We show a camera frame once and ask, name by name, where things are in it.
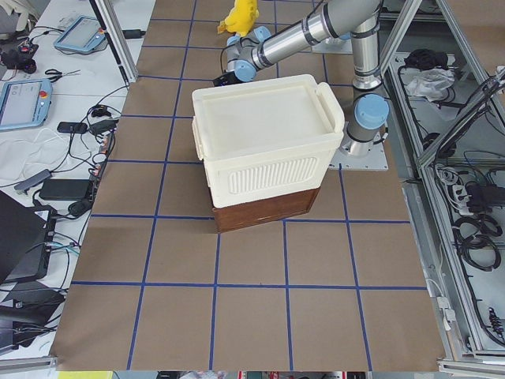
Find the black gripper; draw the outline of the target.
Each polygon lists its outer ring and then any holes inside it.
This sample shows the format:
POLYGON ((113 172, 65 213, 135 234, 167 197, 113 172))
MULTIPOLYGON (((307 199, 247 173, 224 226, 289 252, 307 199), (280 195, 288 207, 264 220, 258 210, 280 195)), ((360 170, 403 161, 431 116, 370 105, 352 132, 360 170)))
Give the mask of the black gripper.
POLYGON ((212 81, 212 83, 215 87, 221 87, 221 86, 238 84, 239 79, 236 77, 235 72, 225 72, 222 75, 220 75, 219 77, 215 78, 212 81))

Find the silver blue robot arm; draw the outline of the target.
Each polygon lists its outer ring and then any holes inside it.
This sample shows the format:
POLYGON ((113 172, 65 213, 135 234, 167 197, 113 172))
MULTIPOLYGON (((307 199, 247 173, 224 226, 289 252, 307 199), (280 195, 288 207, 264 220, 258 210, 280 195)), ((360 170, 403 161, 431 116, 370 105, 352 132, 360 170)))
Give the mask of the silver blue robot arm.
POLYGON ((375 92, 380 79, 378 1, 329 1, 274 35, 255 28, 227 41, 227 68, 214 84, 223 93, 211 119, 212 147, 218 152, 258 152, 265 148, 323 144, 359 156, 378 144, 376 135, 389 114, 387 101, 375 92), (353 48, 353 117, 346 124, 324 83, 309 75, 255 82, 262 69, 318 45, 350 34, 353 48))

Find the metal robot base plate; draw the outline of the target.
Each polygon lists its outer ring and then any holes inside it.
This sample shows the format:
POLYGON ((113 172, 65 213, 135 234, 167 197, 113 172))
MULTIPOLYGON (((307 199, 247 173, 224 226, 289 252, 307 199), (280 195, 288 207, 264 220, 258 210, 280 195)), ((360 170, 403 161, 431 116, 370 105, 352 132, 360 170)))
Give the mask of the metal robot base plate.
POLYGON ((372 141, 360 143, 349 137, 347 133, 349 124, 349 122, 345 122, 344 138, 341 146, 335 151, 328 168, 348 171, 387 171, 389 166, 380 131, 376 132, 372 141))

